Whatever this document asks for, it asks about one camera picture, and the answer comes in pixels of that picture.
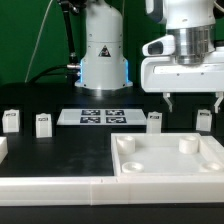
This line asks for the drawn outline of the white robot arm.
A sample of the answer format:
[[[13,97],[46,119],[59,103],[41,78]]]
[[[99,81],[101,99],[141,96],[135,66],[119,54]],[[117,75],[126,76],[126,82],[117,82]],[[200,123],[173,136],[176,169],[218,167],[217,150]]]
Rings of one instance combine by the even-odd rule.
[[[123,17],[105,0],[57,0],[62,8],[75,85],[97,95],[132,85],[123,57]],[[145,0],[166,35],[145,44],[141,87],[148,93],[211,92],[224,100],[224,44],[213,41],[216,0]]]

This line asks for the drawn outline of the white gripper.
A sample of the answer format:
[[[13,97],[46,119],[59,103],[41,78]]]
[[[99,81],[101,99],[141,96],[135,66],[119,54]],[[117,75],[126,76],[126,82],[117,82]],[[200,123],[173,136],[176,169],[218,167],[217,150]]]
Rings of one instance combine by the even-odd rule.
[[[145,92],[163,93],[169,112],[173,111],[170,93],[216,92],[214,112],[224,100],[224,58],[209,55],[200,65],[179,65],[171,56],[147,57],[141,65],[141,86]]]

